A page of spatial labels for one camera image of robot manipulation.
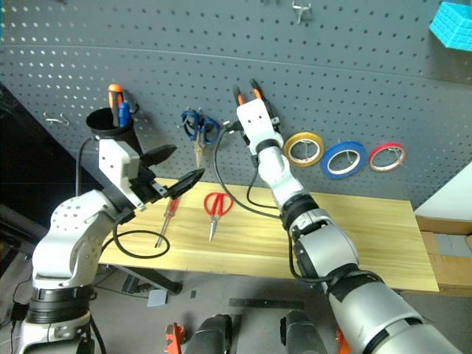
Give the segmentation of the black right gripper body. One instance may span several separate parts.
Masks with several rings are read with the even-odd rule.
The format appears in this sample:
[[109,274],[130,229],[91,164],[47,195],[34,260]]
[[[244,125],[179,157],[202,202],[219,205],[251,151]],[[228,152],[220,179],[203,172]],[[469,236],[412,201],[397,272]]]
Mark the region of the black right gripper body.
[[280,118],[277,111],[268,100],[266,100],[265,106],[267,108],[268,115],[270,116],[271,124],[274,131],[276,133],[280,133]]

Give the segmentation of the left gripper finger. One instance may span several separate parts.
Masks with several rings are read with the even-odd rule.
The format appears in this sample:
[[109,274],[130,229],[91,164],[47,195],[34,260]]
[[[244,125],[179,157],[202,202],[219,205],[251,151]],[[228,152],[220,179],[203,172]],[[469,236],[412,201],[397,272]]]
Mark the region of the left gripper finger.
[[143,167],[157,165],[168,159],[177,149],[176,145],[161,145],[140,156]]
[[175,184],[167,189],[167,197],[177,199],[188,190],[192,189],[201,179],[204,168],[193,170],[182,176]]

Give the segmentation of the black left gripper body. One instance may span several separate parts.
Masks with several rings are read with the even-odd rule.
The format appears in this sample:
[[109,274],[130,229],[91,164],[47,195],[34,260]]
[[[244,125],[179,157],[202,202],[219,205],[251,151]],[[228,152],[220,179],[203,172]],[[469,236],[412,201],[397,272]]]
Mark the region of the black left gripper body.
[[155,173],[147,167],[140,166],[137,177],[132,178],[130,184],[131,190],[143,204],[153,204],[160,199],[170,197],[169,188],[160,185],[156,181]]

